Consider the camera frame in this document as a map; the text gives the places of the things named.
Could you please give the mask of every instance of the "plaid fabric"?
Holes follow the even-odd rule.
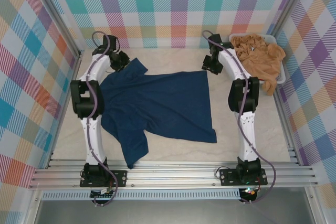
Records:
[[[0,0],[0,223],[19,223],[54,139],[75,58],[40,0]]]
[[[299,0],[278,39],[289,80],[280,88],[306,165],[336,208],[336,0]]]
[[[222,36],[266,33],[287,0],[65,0],[68,15],[54,2],[75,40],[88,47],[92,32],[102,30],[118,36],[123,48],[184,48],[207,47],[204,29]]]

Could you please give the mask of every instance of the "purple cable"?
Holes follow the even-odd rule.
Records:
[[[245,135],[245,133],[244,133],[244,131],[243,131],[241,125],[240,125],[240,118],[241,118],[241,115],[243,114],[243,111],[244,111],[244,105],[245,105],[245,102],[246,102],[247,87],[248,87],[248,80],[247,80],[246,75],[244,74],[244,71],[243,71],[242,67],[240,66],[240,64],[239,64],[239,62],[237,61],[237,59],[236,59],[235,57],[233,57],[233,55],[229,52],[229,50],[227,50],[227,49],[226,49],[225,47],[223,47],[222,45],[220,45],[220,44],[218,44],[218,43],[216,43],[216,42],[213,42],[212,40],[208,39],[208,38],[204,35],[204,33],[210,33],[210,34],[213,34],[213,33],[212,33],[211,31],[209,31],[209,30],[204,30],[204,31],[202,32],[202,36],[203,36],[207,41],[209,41],[211,44],[213,44],[213,45],[215,45],[215,46],[217,46],[217,47],[219,47],[219,48],[222,48],[224,51],[226,51],[226,52],[233,58],[233,60],[235,61],[237,67],[239,68],[241,74],[243,75],[243,77],[244,77],[244,79],[245,79],[245,89],[244,89],[244,95],[243,95],[242,105],[241,105],[241,108],[240,108],[240,111],[239,111],[239,115],[238,115],[238,120],[237,120],[238,128],[239,128],[241,134],[243,135],[244,139],[245,139],[246,142],[248,143],[248,145],[251,147],[251,149],[257,154],[257,156],[258,156],[261,160],[263,160],[264,162],[266,162],[267,164],[269,164],[270,167],[272,167],[273,172],[274,172],[273,182],[272,182],[271,186],[269,187],[269,190],[267,190],[267,191],[265,192],[265,194],[262,195],[260,198],[258,198],[258,199],[256,199],[255,201],[253,201],[253,203],[257,203],[257,202],[261,201],[262,199],[264,199],[264,198],[271,192],[272,188],[274,187],[275,180],[276,180],[276,178],[277,178],[277,172],[276,172],[276,170],[275,170],[274,165],[273,165],[270,161],[268,161],[268,160],[266,160],[265,158],[263,158],[263,157],[257,152],[257,150],[253,147],[252,143],[251,143],[250,140],[247,138],[247,136]]]
[[[91,145],[91,141],[90,141],[90,123],[89,123],[89,120],[90,120],[90,118],[92,118],[92,116],[94,115],[94,113],[96,112],[96,110],[97,110],[97,106],[98,106],[98,100],[97,100],[97,95],[95,94],[95,91],[93,90],[93,88],[92,88],[92,86],[90,85],[90,83],[89,83],[89,76],[90,76],[90,73],[91,73],[91,70],[92,70],[92,68],[95,66],[95,64],[102,58],[102,57],[104,57],[105,56],[105,54],[107,53],[107,51],[110,49],[110,44],[111,44],[111,42],[110,42],[110,38],[109,38],[109,36],[107,36],[107,34],[105,34],[104,32],[102,32],[102,31],[95,31],[93,34],[92,34],[92,40],[93,40],[93,43],[95,44],[95,45],[97,45],[96,44],[96,42],[95,42],[95,39],[94,39],[94,35],[95,34],[98,34],[98,33],[100,33],[100,34],[103,34],[104,36],[106,36],[106,38],[107,38],[107,41],[108,41],[108,45],[107,45],[107,48],[105,49],[105,51],[101,54],[101,56],[99,56],[94,62],[93,62],[93,64],[90,66],[90,68],[89,68],[89,70],[88,70],[88,73],[87,73],[87,75],[86,75],[86,84],[87,84],[87,86],[88,86],[88,88],[89,88],[89,90],[90,90],[90,92],[91,92],[91,94],[92,94],[92,96],[93,96],[93,100],[94,100],[94,107],[93,107],[93,110],[92,110],[92,112],[91,112],[91,114],[87,117],[87,121],[86,121],[86,126],[87,126],[87,137],[88,137],[88,145],[89,145],[89,148],[90,148],[90,152],[91,152],[91,154],[92,154],[92,156],[95,158],[95,160],[98,162],[98,164],[100,164],[106,171],[108,171],[109,172],[109,174],[111,174],[111,176],[112,176],[112,178],[114,179],[114,181],[115,181],[115,190],[114,190],[114,193],[113,193],[113,195],[112,195],[112,197],[111,197],[111,199],[109,199],[109,201],[107,201],[105,204],[98,204],[97,202],[96,202],[96,198],[97,198],[97,196],[95,196],[94,198],[93,198],[93,202],[96,204],[96,206],[99,206],[99,207],[104,207],[104,206],[107,206],[109,203],[111,203],[112,202],[112,200],[115,198],[115,196],[116,196],[116,194],[117,194],[117,191],[118,191],[118,180],[117,180],[117,178],[115,177],[115,175],[113,174],[113,172],[111,172],[98,158],[97,158],[97,156],[95,155],[95,153],[93,152],[93,149],[92,149],[92,145]]]

